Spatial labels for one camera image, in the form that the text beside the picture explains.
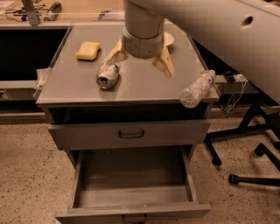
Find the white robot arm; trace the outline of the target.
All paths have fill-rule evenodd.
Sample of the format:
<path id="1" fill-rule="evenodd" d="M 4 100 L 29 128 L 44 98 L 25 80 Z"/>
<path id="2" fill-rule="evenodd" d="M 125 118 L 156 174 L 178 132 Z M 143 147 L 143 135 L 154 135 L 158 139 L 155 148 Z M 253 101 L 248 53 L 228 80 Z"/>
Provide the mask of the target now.
<path id="1" fill-rule="evenodd" d="M 280 5 L 277 0 L 123 0 L 122 39 L 108 63 L 157 57 L 169 20 L 275 102 L 280 102 Z"/>

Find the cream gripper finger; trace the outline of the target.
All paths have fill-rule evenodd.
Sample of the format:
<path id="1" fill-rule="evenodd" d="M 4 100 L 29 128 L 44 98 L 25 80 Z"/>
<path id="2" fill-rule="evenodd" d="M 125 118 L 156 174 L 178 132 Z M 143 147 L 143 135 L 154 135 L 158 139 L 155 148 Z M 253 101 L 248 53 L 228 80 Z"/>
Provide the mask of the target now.
<path id="1" fill-rule="evenodd" d="M 166 45 L 161 50 L 160 54 L 154 58 L 153 66 L 167 77 L 174 76 L 172 59 Z"/>
<path id="2" fill-rule="evenodd" d="M 126 50 L 123 48 L 123 42 L 119 39 L 115 44 L 114 48 L 111 50 L 105 62 L 107 65 L 111 66 L 115 63 L 125 61 L 129 57 Z"/>

